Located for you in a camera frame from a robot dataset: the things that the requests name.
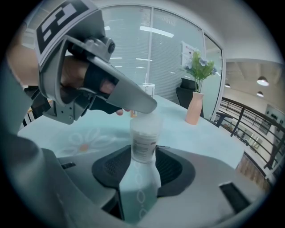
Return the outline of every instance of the fingers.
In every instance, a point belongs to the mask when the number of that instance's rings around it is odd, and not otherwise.
[[[121,116],[121,115],[123,115],[124,112],[123,112],[123,109],[120,109],[120,110],[116,111],[116,113],[118,116]]]
[[[100,91],[103,92],[103,93],[106,93],[106,94],[111,94],[111,93],[113,92],[114,88],[115,88],[115,85],[114,85],[112,82],[110,82],[110,81],[108,81],[108,80],[105,80],[105,81],[102,83],[102,86],[101,86],[101,88],[100,88]],[[120,110],[116,111],[116,114],[119,115],[119,116],[123,115],[123,114],[124,114],[123,109],[120,109]]]
[[[105,80],[102,83],[100,91],[103,93],[106,93],[106,94],[111,94],[113,92],[114,88],[115,88],[115,85],[112,82]]]

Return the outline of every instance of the ceiling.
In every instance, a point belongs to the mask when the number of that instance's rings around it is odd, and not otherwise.
[[[258,91],[264,95],[263,99],[278,105],[278,100],[285,98],[285,71],[284,67],[275,63],[256,62],[227,62],[226,83],[231,89],[256,96]],[[267,78],[269,86],[257,84],[260,76]]]

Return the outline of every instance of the flower pattern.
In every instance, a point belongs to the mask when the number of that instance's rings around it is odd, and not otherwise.
[[[68,137],[69,147],[60,150],[62,156],[73,156],[80,153],[97,152],[100,149],[112,144],[115,136],[99,135],[99,129],[91,129],[85,134],[74,132]]]

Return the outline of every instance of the green leaves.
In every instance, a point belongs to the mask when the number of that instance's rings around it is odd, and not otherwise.
[[[204,80],[212,74],[214,62],[209,61],[205,66],[200,64],[200,52],[195,51],[192,58],[192,68],[186,69],[186,72],[191,74],[196,80]]]

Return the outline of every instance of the pink vase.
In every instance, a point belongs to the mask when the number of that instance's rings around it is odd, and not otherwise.
[[[186,122],[192,125],[196,125],[202,110],[202,100],[204,94],[193,92],[193,98],[189,104],[187,114],[186,114]]]

